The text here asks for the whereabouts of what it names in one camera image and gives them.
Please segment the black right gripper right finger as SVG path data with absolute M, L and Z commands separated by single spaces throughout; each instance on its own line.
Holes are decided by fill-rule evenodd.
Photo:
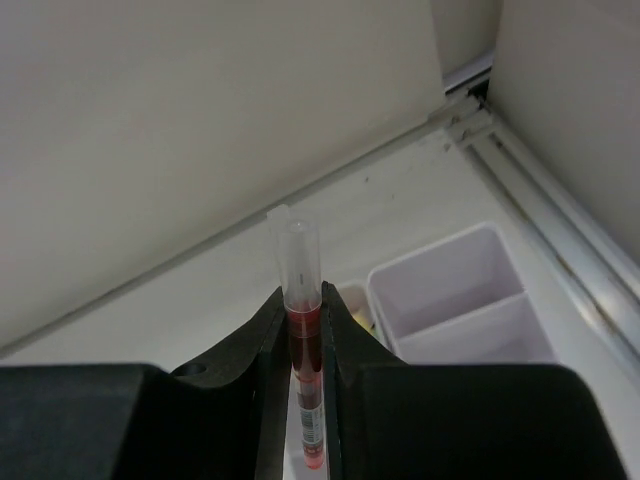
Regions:
M 594 396 L 559 365 L 414 366 L 322 286 L 332 479 L 623 479 Z

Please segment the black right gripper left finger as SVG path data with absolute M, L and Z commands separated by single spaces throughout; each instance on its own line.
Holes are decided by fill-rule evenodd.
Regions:
M 172 372 L 5 367 L 5 479 L 279 479 L 290 365 L 283 296 Z

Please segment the red gel pen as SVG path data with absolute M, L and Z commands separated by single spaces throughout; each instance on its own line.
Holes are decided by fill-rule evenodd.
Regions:
M 319 231 L 310 216 L 287 205 L 270 210 L 267 222 L 286 314 L 304 462 L 316 470 L 324 463 Z

